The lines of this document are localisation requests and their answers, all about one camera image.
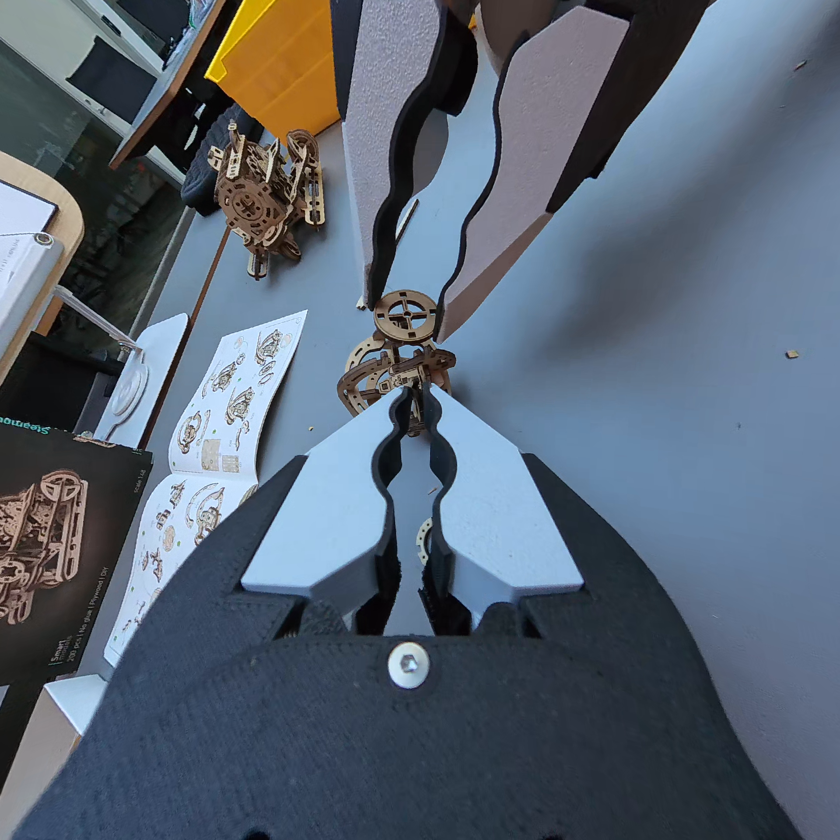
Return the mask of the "round light wooden table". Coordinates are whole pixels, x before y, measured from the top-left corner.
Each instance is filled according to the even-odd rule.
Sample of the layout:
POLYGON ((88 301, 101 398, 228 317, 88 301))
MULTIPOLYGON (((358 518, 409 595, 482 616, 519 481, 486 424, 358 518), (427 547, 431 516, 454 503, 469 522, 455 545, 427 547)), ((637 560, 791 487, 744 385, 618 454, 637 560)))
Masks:
POLYGON ((9 340, 2 341, 1 380, 7 378, 24 348, 30 333, 47 336, 56 322, 63 302, 54 296, 65 271, 85 235, 82 211, 73 195, 53 176, 36 169, 10 154, 1 153, 3 182, 22 188, 56 205, 57 210, 47 226, 47 233, 61 243, 63 249, 48 276, 35 283, 33 299, 9 340))

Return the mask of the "white paper sheet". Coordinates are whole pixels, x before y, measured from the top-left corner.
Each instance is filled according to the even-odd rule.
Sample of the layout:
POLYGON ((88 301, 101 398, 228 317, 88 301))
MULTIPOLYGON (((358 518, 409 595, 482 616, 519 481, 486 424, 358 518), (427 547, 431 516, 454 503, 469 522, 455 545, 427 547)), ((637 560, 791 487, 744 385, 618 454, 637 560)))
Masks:
POLYGON ((54 203, 1 181, 2 237, 44 233, 57 212, 54 203))

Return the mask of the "black mesh chair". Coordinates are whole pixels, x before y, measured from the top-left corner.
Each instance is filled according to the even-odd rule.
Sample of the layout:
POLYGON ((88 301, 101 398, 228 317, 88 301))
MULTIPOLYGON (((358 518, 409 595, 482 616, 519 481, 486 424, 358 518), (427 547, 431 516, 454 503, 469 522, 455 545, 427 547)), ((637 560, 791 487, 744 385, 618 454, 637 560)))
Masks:
POLYGON ((213 146, 222 151, 227 148, 230 141, 228 125, 231 121, 236 122, 238 131, 253 142, 260 141, 264 132, 263 126, 236 103, 222 112, 207 128, 185 174, 181 190, 184 204, 203 217, 219 209, 214 198, 217 173, 207 162, 207 156, 213 146))

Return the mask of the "large assembled wooden model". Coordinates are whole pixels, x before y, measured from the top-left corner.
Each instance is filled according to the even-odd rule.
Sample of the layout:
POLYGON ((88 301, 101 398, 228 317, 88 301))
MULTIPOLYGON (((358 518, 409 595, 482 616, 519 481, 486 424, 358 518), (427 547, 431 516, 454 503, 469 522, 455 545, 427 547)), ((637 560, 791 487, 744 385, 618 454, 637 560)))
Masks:
POLYGON ((304 129, 290 131, 286 146, 250 141, 235 121, 228 129, 227 148, 213 146, 207 156, 217 172, 214 197, 251 254, 248 273, 261 280, 269 255, 300 260, 295 223, 319 228, 326 221, 319 145, 304 129))

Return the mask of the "black model kit box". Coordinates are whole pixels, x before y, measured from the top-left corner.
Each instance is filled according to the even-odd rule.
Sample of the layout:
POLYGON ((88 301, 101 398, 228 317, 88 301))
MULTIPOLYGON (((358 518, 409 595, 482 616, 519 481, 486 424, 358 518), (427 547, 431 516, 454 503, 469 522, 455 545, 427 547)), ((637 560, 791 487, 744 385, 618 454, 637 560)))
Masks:
POLYGON ((151 453, 3 417, 1 685, 75 671, 151 453))

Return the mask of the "grey desk with wooden edge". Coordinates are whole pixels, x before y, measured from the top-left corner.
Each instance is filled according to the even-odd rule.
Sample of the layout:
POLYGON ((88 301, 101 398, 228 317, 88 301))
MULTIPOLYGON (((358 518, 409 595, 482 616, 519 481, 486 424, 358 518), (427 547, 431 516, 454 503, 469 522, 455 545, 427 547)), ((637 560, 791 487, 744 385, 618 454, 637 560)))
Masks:
POLYGON ((186 84, 189 71, 195 65, 200 49, 209 39, 219 15, 228 4, 226 1, 212 1, 197 27, 189 27, 181 42, 167 60, 158 80, 140 106, 131 124, 131 130, 123 139, 109 168, 117 170, 123 162, 148 153, 156 132, 163 128, 165 116, 186 84))

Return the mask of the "clear plastic rod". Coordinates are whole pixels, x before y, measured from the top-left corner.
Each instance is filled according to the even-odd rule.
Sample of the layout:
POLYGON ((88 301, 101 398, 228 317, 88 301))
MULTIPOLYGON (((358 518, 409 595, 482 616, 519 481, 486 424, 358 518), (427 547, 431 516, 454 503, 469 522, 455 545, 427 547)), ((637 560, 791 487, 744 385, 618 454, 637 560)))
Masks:
POLYGON ((103 316, 93 311, 89 306, 80 301, 68 288, 56 285, 52 294, 74 312, 80 314, 84 319, 90 321, 100 330, 107 333, 112 340, 115 340, 124 349, 129 349, 132 352, 138 353, 142 351, 141 347, 133 341, 127 333, 123 332, 115 325, 111 324, 110 321, 106 320, 103 316))

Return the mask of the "round wooden wheel part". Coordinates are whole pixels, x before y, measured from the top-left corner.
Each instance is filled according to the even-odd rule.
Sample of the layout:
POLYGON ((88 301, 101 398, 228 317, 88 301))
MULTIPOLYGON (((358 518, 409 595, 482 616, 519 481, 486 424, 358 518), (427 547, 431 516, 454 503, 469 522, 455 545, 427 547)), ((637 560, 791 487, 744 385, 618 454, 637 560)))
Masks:
POLYGON ((437 302, 420 291, 395 290, 375 304, 376 329, 398 343, 420 344, 436 328, 437 302))

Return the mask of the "white flat board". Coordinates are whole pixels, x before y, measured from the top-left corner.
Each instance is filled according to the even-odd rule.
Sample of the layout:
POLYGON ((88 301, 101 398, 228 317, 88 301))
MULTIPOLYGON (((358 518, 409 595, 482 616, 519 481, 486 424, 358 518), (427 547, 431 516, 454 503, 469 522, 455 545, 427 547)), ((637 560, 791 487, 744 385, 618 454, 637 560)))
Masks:
POLYGON ((1 794, 1 838, 8 839, 78 745, 107 682, 73 676, 40 692, 1 794))

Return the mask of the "yellow plastic bin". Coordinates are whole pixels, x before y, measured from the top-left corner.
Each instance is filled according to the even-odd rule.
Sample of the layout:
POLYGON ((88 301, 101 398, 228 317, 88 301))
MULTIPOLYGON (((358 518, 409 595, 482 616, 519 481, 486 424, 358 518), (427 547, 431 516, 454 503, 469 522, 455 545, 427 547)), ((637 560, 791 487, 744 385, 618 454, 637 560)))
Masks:
POLYGON ((205 78, 275 137, 340 119, 328 1, 244 1, 205 78))

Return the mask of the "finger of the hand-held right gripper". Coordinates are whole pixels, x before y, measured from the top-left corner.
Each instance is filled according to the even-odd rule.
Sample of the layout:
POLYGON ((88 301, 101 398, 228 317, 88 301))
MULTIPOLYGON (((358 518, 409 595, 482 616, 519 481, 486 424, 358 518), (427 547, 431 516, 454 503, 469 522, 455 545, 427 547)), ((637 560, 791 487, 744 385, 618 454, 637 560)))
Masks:
POLYGON ((493 105, 496 159, 462 227, 437 341, 466 323, 550 221, 550 199, 628 28, 578 6, 511 53, 493 105))
POLYGON ((426 79, 442 25, 439 2, 363 2, 343 150, 362 300, 373 308, 374 222, 392 187, 392 138, 410 95, 426 79))

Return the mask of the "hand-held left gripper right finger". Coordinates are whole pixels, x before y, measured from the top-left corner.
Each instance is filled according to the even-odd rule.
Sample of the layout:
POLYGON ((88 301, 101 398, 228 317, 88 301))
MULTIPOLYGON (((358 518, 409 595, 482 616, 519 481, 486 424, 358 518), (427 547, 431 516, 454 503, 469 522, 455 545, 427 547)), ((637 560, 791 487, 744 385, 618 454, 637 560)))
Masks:
POLYGON ((467 635, 497 603, 577 592, 583 578, 518 447, 425 384, 434 500, 420 591, 436 635, 467 635))

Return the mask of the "white shelf unit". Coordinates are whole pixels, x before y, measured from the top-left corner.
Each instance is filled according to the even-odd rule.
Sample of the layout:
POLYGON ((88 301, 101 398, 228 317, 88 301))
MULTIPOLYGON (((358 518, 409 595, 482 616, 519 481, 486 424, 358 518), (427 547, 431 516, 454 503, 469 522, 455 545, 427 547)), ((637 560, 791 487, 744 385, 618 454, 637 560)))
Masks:
POLYGON ((67 78, 87 57, 96 36, 153 77, 158 77, 163 67, 161 41, 116 2, 2 1, 1 36, 10 48, 120 137, 128 133, 130 122, 89 99, 67 78))

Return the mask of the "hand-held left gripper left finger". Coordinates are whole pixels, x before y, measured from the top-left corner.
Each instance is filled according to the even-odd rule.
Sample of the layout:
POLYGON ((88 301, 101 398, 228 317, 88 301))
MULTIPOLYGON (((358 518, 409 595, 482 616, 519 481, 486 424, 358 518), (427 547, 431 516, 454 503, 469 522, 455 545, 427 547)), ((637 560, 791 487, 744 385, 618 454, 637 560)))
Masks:
POLYGON ((402 467, 413 392, 399 388, 307 454, 241 583, 323 601, 381 635, 401 582, 388 484, 402 467))

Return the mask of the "small wooden model subassembly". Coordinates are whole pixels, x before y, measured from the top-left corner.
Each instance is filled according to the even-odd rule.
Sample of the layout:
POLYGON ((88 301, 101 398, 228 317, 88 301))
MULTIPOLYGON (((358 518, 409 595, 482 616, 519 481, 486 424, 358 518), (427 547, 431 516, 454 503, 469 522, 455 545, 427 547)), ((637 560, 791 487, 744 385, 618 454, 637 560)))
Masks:
POLYGON ((451 393, 448 371, 455 364, 455 355, 435 347, 431 340, 412 345, 376 330, 350 354, 337 384, 339 399, 353 415, 359 415, 388 393, 407 386, 413 392, 407 434, 416 437, 425 430, 424 383, 432 382, 451 393))

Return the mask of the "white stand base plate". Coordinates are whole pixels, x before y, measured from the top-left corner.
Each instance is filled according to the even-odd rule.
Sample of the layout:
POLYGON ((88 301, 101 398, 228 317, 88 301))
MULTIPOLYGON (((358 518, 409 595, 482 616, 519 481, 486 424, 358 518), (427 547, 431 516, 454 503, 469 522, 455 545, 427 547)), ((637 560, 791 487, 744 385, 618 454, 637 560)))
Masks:
POLYGON ((187 315, 180 313, 142 331, 136 339, 142 351, 139 353, 131 351, 123 369, 130 364, 132 358, 136 357, 140 357, 148 365, 150 374, 144 394, 131 415, 122 422, 111 413, 109 404, 111 399, 109 399, 93 433, 95 439, 114 445, 141 447, 141 439, 144 437, 154 406, 182 342, 187 323, 187 315))

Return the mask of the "white instruction booklet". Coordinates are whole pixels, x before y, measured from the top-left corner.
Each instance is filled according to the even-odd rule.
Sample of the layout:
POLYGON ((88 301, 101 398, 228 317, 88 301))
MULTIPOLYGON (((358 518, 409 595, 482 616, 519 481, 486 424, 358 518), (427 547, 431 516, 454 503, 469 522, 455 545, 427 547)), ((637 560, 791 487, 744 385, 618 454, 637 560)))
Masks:
POLYGON ((127 589, 103 651, 110 666, 188 555, 256 492, 261 428, 307 314, 231 333, 217 346, 171 436, 170 474, 141 513, 127 589))

